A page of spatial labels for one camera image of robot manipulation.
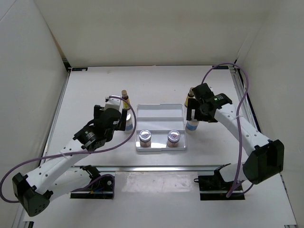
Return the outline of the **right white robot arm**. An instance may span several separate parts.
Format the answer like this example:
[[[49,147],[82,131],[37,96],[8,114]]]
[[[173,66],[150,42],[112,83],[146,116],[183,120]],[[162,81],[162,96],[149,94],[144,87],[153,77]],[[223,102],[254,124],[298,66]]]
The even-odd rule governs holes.
[[[215,95],[206,83],[194,87],[192,93],[193,97],[188,99],[187,121],[221,123],[248,156],[245,162],[228,164],[219,169],[213,178],[217,189],[226,189],[235,178],[257,185],[283,170],[283,143],[270,140],[238,115],[237,108],[227,95]]]

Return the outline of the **brown spice jar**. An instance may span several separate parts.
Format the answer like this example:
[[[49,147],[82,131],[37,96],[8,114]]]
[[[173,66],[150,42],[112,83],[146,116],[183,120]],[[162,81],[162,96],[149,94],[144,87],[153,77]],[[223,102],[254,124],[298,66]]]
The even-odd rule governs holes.
[[[167,135],[167,146],[177,147],[180,141],[180,132],[177,130],[171,130]]]
[[[152,142],[152,134],[149,130],[143,129],[139,133],[139,142],[141,147],[149,147]]]

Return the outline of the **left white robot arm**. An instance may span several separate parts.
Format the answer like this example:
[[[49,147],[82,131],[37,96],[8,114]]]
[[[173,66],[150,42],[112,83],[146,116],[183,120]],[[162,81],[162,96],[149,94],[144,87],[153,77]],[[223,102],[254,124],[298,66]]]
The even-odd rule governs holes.
[[[100,175],[92,165],[76,171],[70,171],[70,168],[90,154],[98,153],[112,140],[115,131],[124,131],[127,115],[128,111],[117,104],[95,105],[93,119],[74,134],[59,154],[47,156],[36,169],[12,177],[14,195],[28,216],[37,216],[64,194],[96,190],[103,179],[113,179],[112,175]]]

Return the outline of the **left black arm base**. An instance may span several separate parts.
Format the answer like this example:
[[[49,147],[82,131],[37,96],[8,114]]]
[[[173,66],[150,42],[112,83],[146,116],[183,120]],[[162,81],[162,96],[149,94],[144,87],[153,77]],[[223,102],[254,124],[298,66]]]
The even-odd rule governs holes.
[[[71,199],[87,200],[113,200],[115,189],[115,176],[109,173],[102,174],[96,167],[81,166],[81,170],[89,175],[90,182],[87,187],[74,190],[70,193]]]

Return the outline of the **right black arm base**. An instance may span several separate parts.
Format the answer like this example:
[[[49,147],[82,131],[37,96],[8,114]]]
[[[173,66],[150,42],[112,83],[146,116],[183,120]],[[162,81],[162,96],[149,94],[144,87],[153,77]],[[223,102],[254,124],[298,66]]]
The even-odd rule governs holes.
[[[226,166],[228,165],[216,168],[212,175],[199,175],[193,180],[199,185],[201,201],[245,200],[241,185],[233,191],[229,198],[226,197],[233,184],[233,181],[225,182],[220,175],[219,171]]]

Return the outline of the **blue-label silver-cap jar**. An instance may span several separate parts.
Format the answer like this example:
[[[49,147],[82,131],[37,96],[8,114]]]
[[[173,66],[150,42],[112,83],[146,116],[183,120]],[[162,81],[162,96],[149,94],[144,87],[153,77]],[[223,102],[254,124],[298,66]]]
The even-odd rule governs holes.
[[[187,121],[185,131],[187,133],[193,133],[196,131],[198,125],[199,125],[199,121],[197,121],[197,120]]]
[[[133,130],[133,120],[132,115],[128,114],[126,117],[125,133],[131,133]]]

